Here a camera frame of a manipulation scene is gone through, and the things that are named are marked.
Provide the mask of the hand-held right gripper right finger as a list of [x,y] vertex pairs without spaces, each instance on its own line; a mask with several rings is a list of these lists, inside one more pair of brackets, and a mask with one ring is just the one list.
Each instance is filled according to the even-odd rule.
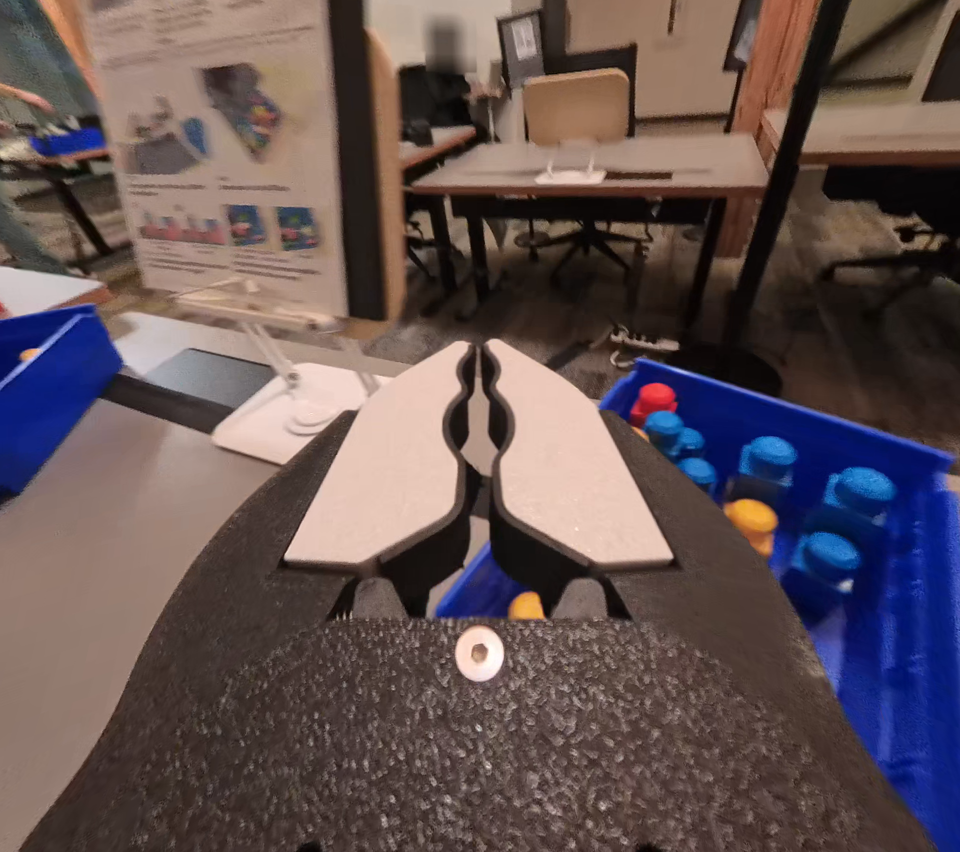
[[661,526],[597,405],[501,340],[481,348],[488,431],[490,547],[511,579],[556,606],[578,579],[665,569]]

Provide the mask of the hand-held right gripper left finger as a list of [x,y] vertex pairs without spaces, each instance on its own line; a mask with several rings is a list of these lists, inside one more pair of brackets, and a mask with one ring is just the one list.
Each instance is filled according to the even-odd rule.
[[471,541],[469,435],[476,347],[453,342],[381,387],[355,415],[286,552],[296,570],[389,581],[426,610]]

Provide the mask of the blue storage bin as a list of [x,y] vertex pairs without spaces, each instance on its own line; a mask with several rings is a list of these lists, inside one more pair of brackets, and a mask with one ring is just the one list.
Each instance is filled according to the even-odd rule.
[[106,141],[102,129],[98,126],[81,126],[58,133],[33,134],[28,137],[28,141],[35,152],[45,158],[106,150]]
[[[27,363],[19,353],[41,347]],[[123,360],[93,305],[1,322],[1,493],[30,484]]]
[[958,850],[951,458],[645,360],[597,407],[675,561],[501,628],[440,846]]

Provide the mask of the white power strip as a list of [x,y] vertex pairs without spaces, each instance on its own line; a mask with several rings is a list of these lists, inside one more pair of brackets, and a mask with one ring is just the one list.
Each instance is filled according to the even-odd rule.
[[612,347],[608,361],[620,370],[630,369],[639,359],[659,362],[660,357],[675,354],[681,346],[677,340],[659,336],[652,338],[623,325],[611,329],[607,343]]

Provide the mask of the black round floor base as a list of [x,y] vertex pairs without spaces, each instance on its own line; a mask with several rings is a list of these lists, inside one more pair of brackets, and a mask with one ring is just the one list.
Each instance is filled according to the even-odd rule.
[[777,369],[742,346],[692,342],[672,353],[667,364],[769,397],[783,394],[784,380]]

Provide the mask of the black office chair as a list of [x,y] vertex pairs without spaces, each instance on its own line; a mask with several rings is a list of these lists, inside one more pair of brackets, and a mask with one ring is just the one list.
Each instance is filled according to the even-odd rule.
[[518,232],[512,239],[513,245],[522,249],[531,262],[537,262],[544,250],[554,247],[565,250],[548,275],[549,285],[557,291],[573,289],[567,272],[574,256],[582,254],[587,258],[594,251],[613,263],[624,287],[630,287],[639,282],[653,242],[654,236],[646,224],[642,224],[639,235],[632,235],[602,229],[594,221],[578,222],[572,230],[551,235],[537,230],[534,221],[530,220],[526,230]]
[[835,260],[821,270],[823,282],[833,281],[836,272],[845,269],[910,272],[906,281],[868,310],[869,315],[879,315],[935,279],[958,283],[958,167],[830,165],[822,181],[822,194],[832,201],[872,202],[888,217],[909,219],[895,229],[905,246],[920,236],[929,237],[923,248],[905,248],[896,255]]

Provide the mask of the clear acrylic stand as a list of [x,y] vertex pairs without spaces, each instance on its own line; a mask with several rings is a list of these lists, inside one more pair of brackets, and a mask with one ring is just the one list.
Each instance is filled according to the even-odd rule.
[[568,140],[544,149],[545,165],[534,176],[537,186],[595,186],[607,178],[598,159],[599,142]]

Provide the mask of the wood-top office desk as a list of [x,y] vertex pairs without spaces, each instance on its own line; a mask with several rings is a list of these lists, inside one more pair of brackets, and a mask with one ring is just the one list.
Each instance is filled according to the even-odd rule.
[[705,223],[701,250],[684,308],[688,330],[704,295],[732,198],[762,198],[768,174],[748,134],[641,135],[602,143],[598,159],[607,171],[595,186],[537,186],[546,164],[544,147],[530,142],[489,143],[446,161],[407,189],[442,196],[451,214],[465,220],[478,306],[495,285],[487,261],[485,222],[517,220],[665,224]]
[[900,102],[818,107],[800,167],[959,165],[959,103]]
[[438,294],[421,309],[424,318],[434,316],[459,291],[455,262],[466,257],[450,238],[445,198],[416,195],[407,188],[473,148],[477,138],[474,126],[432,127],[431,135],[431,144],[424,146],[401,142],[400,153],[408,259],[426,279],[439,282]]
[[1,318],[79,305],[105,305],[113,298],[97,279],[1,267]]
[[93,177],[92,162],[108,161],[111,156],[106,147],[80,150],[56,155],[41,155],[34,159],[2,159],[1,178],[5,183],[40,181],[66,214],[71,230],[74,259],[73,267],[80,274],[90,276],[89,266],[114,254],[100,228],[91,218],[74,193],[72,183],[76,179]]

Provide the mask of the black metal pole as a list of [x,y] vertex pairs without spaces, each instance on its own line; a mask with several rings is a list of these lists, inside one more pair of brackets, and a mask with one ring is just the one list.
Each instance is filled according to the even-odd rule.
[[729,300],[721,338],[724,359],[742,352],[741,343],[786,217],[802,146],[850,3],[851,0],[764,0],[748,69],[750,81],[758,90],[748,90],[740,112],[754,118],[750,131],[759,131],[765,110],[777,106],[775,99],[788,99],[782,102],[786,107],[782,138]]

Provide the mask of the framed picture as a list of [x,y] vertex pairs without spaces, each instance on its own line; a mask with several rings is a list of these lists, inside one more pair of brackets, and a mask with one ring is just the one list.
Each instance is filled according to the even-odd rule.
[[741,73],[750,63],[763,0],[740,0],[726,48],[723,72]]
[[543,11],[534,8],[496,20],[502,76],[512,92],[546,74]]

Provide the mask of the printed instruction sheet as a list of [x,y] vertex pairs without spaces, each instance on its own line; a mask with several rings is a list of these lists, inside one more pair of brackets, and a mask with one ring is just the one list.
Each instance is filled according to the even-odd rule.
[[328,0],[82,0],[144,284],[348,311]]

